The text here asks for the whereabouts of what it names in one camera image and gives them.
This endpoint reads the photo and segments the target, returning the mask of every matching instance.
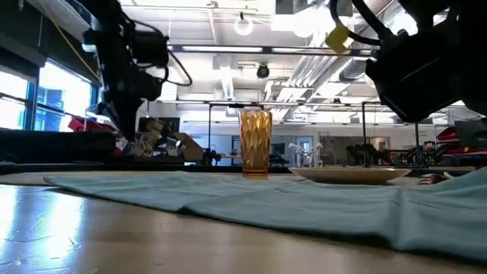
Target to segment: amber glass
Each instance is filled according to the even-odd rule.
[[[272,113],[265,110],[240,112],[240,145],[244,175],[267,175]]]

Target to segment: table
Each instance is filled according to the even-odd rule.
[[[0,273],[485,273],[456,260],[0,185]]]

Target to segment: security camera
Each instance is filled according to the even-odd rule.
[[[267,64],[260,64],[259,68],[257,69],[257,78],[264,79],[269,77],[269,68]]]

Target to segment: window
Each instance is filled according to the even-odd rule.
[[[34,129],[72,132],[68,127],[72,118],[69,114],[85,117],[85,110],[90,106],[90,101],[90,83],[47,62],[40,69]]]
[[[0,72],[0,92],[25,99],[27,96],[27,81],[18,76]]]
[[[73,130],[68,127],[71,118],[72,117],[69,115],[54,113],[38,107],[33,129],[39,131],[73,132]]]
[[[0,72],[0,92],[25,99],[27,94],[27,81],[18,76]],[[5,129],[24,128],[24,103],[2,97],[0,98],[0,110],[0,127]]]
[[[90,106],[90,83],[50,62],[40,69],[39,80],[37,103],[84,117]]]
[[[25,105],[21,102],[0,99],[0,127],[4,129],[23,129]]]

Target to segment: yellow tag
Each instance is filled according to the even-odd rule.
[[[343,46],[343,43],[349,38],[350,30],[341,25],[336,25],[335,29],[329,34],[329,36],[325,39],[326,45],[333,49],[335,53],[344,53],[347,48]]]

